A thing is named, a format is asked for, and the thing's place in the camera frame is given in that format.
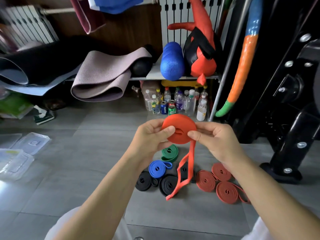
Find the red resistance band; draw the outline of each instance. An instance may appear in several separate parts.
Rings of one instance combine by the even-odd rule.
[[[196,147],[196,141],[192,140],[190,137],[188,137],[189,131],[196,131],[197,127],[196,124],[192,119],[190,119],[188,116],[176,113],[168,116],[163,124],[162,124],[162,130],[167,128],[168,126],[173,125],[176,130],[172,136],[168,138],[168,141],[174,143],[174,144],[186,144],[189,141],[190,143],[190,149],[187,155],[185,155],[182,160],[179,162],[179,166],[177,168],[178,173],[178,183],[175,187],[172,194],[168,195],[166,197],[166,200],[170,200],[178,191],[188,183],[190,183],[192,177],[193,177],[193,165],[194,165],[194,158],[195,158],[195,147]],[[181,171],[180,169],[182,166],[188,161],[188,178],[186,180],[183,180],[181,182]]]
[[[196,183],[199,189],[205,192],[211,192],[214,190],[216,181],[220,181],[216,187],[216,193],[218,198],[227,204],[234,204],[238,198],[243,203],[250,203],[250,200],[245,201],[238,193],[238,189],[244,194],[244,190],[238,185],[228,182],[232,178],[232,174],[226,170],[222,163],[215,163],[212,166],[212,173],[206,170],[200,170],[196,175]]]

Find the bolt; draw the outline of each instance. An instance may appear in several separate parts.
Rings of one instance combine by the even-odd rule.
[[[291,67],[294,64],[294,62],[292,60],[289,60],[285,63],[285,67]]]
[[[292,169],[291,168],[285,168],[285,169],[283,169],[283,172],[284,173],[291,173]]]
[[[299,142],[299,143],[297,144],[297,148],[305,148],[306,146],[307,146],[307,143],[304,142],[304,141]]]
[[[312,65],[313,65],[313,64],[310,63],[310,62],[306,62],[306,63],[304,64],[305,67],[310,67],[310,66],[312,66]]]
[[[311,34],[306,33],[300,37],[300,42],[306,42],[311,39]]]

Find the person's left hand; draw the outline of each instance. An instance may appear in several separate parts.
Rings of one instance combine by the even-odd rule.
[[[125,155],[138,160],[141,170],[152,161],[153,155],[172,145],[167,138],[174,134],[174,126],[161,130],[164,119],[155,119],[140,125]]]

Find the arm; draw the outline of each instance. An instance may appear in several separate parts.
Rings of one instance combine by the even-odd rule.
[[[130,200],[136,181],[156,151],[171,145],[173,126],[161,131],[163,119],[139,126],[128,150],[107,173],[54,240],[111,240]]]
[[[229,125],[201,122],[197,128],[188,135],[234,175],[274,239],[319,239],[320,219],[245,154]]]

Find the blue resistance band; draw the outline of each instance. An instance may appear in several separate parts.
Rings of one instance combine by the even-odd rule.
[[[156,160],[149,165],[149,173],[151,177],[155,179],[164,176],[164,174],[166,173],[166,169],[172,169],[172,163]]]

